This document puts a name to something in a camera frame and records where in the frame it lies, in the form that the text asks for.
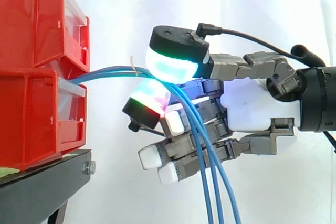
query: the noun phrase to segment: metal bolt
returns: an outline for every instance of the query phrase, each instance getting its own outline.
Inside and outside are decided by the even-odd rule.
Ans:
[[[86,161],[83,165],[83,173],[86,175],[93,175],[96,172],[96,162]]]

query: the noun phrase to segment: blue wire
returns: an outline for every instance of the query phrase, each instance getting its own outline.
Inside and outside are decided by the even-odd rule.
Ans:
[[[194,140],[195,140],[195,145],[196,145],[196,150],[197,150],[197,155],[198,155],[198,162],[199,162],[199,169],[200,169],[200,172],[201,172],[201,178],[202,178],[202,184],[203,184],[206,210],[207,210],[207,214],[208,214],[208,222],[213,224],[214,223],[214,217],[213,217],[213,214],[212,214],[208,181],[206,179],[206,174],[205,174],[205,163],[204,163],[202,146],[201,146],[201,143],[200,143],[199,138],[198,138],[198,132],[196,130],[194,121],[189,117],[189,115],[187,115],[187,117],[189,119],[191,130],[192,130]]]
[[[97,70],[93,73],[88,73],[85,76],[91,76],[89,79],[93,80],[93,79],[97,79],[97,78],[116,77],[115,75],[112,76],[113,73],[110,73],[110,76],[108,76],[106,74],[103,74],[105,71],[131,71],[131,70],[133,70],[133,68],[129,67],[129,66],[110,67],[110,68],[105,68],[103,70]],[[138,72],[142,72],[142,73],[145,74],[144,76],[140,76],[140,74],[139,74],[139,77],[153,78],[153,76],[146,69],[136,68],[136,70]],[[75,79],[74,83],[77,83],[78,81],[79,81],[79,83],[81,82],[81,77]],[[209,156],[211,156],[213,158],[213,161],[215,162],[215,165],[218,168],[218,171],[219,171],[219,173],[222,177],[222,180],[223,180],[224,185],[226,187],[226,190],[228,192],[236,223],[241,224],[239,211],[238,211],[238,207],[237,207],[237,202],[236,202],[233,190],[232,190],[231,185],[228,181],[228,178],[225,174],[225,171],[224,171],[224,169],[221,165],[221,161],[218,159],[218,157],[217,157],[217,155],[216,155],[216,153],[215,153],[215,151],[212,147],[212,144],[209,141],[209,137],[208,137],[207,131],[205,129],[205,126],[203,124],[203,121],[202,121],[202,118],[201,118],[200,114],[198,113],[195,106],[190,101],[189,97],[187,97],[179,87],[174,86],[170,83],[165,83],[164,82],[164,84],[170,92],[172,92],[174,95],[177,96],[178,100],[185,107],[186,113],[188,113],[190,115],[191,119],[196,124],[196,128],[199,129],[199,133],[200,133],[201,137],[203,138],[203,140],[206,144],[206,147],[208,149]]]
[[[207,132],[203,130],[203,128],[205,128],[205,126],[202,125],[202,123],[200,123],[200,121],[198,120],[198,118],[200,118],[201,116],[199,115],[198,111],[196,110],[195,106],[192,104],[190,99],[188,97],[186,97],[186,95],[183,93],[183,91],[179,87],[175,86],[174,91],[176,91],[179,94],[179,96],[181,96],[183,98],[183,99],[180,100],[180,102],[183,106],[185,106],[186,113],[189,113],[191,115],[192,120],[195,121],[196,127],[198,129],[201,129],[199,131],[199,133],[204,140],[204,143],[205,143],[205,145],[208,149],[209,155],[213,157],[214,162],[215,162],[215,164],[218,168],[219,174],[222,177],[222,180],[224,182],[224,185],[226,187],[227,193],[228,193],[229,198],[230,198],[230,202],[231,202],[231,206],[232,206],[232,210],[233,210],[233,214],[234,214],[236,223],[241,224],[242,221],[240,219],[239,210],[238,210],[237,201],[236,201],[234,192],[231,188],[230,182],[228,181],[228,178],[225,174],[225,171],[224,171],[224,169],[221,165],[221,161],[218,159],[218,157],[217,157],[217,155],[216,155],[216,153],[215,153],[215,151],[212,147],[212,144],[209,141],[209,138],[207,136]]]
[[[214,169],[211,169],[211,176],[212,176],[212,181],[213,181],[214,190],[215,190],[218,221],[219,221],[219,224],[224,224],[224,213],[223,213],[223,206],[222,206],[222,200],[221,200],[221,192],[219,190],[219,184],[218,184],[218,179],[217,179],[217,174],[216,174],[216,166],[215,166],[213,157],[211,157],[210,155],[209,155],[209,162],[210,162],[210,167],[214,167]]]
[[[113,73],[110,71],[128,71],[132,70],[128,67],[122,68],[122,67],[111,67],[111,68],[105,68],[101,69],[95,72],[91,72],[88,74],[84,74],[80,76],[79,78],[72,80],[71,82],[74,84],[80,84],[85,81],[90,81],[94,79],[99,79],[99,78],[110,78],[110,77],[135,77],[135,73]],[[145,77],[148,78],[149,76],[147,74],[139,73],[139,77]],[[213,224],[213,214],[212,214],[212,207],[211,207],[211,200],[210,200],[210,195],[209,195],[209,188],[208,188],[208,183],[207,183],[207,178],[206,178],[206,173],[205,173],[205,163],[204,163],[204,157],[203,157],[203,152],[202,152],[202,146],[198,138],[198,132],[196,130],[196,127],[194,126],[194,122],[190,119],[190,124],[191,124],[191,129],[195,138],[195,144],[196,144],[196,150],[197,150],[197,155],[198,155],[198,161],[199,161],[199,167],[200,167],[200,172],[201,172],[201,178],[202,178],[202,184],[203,184],[203,191],[204,191],[204,197],[205,197],[205,203],[206,203],[206,209],[207,209],[207,216],[208,216],[208,222],[209,224]],[[214,187],[218,188],[218,181],[217,177],[213,177]],[[217,209],[219,211],[219,215],[223,216],[223,211],[221,208]]]

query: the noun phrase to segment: stacked red bins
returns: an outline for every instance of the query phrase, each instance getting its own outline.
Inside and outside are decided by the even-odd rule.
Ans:
[[[86,141],[89,21],[74,0],[0,0],[0,167],[26,170]]]

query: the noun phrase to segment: white backdrop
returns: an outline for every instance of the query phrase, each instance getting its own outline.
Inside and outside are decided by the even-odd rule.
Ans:
[[[155,25],[195,29],[199,22],[250,33],[285,50],[304,44],[330,62],[331,0],[77,1],[91,19],[92,70],[129,65],[130,56],[136,65],[144,66]],[[265,50],[228,36],[209,42],[211,52],[242,56]],[[121,109],[139,82],[110,79],[87,83],[86,147],[92,148],[97,172],[71,198],[66,224],[207,222],[199,174],[161,185],[156,171],[141,168],[138,150],[160,138],[127,129],[129,119]],[[331,214],[332,151],[328,141],[321,134],[298,133],[295,142],[279,141],[278,153],[243,155],[223,164],[243,223],[330,223],[335,217]],[[234,223],[223,186],[221,191],[226,223]]]

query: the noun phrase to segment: green light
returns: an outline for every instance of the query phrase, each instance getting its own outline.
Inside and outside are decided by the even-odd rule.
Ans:
[[[163,115],[170,100],[170,92],[157,80],[146,79],[139,84],[131,98]]]
[[[182,84],[192,80],[198,64],[187,60],[179,60],[161,55],[148,48],[146,55],[148,70],[158,79],[174,84]]]

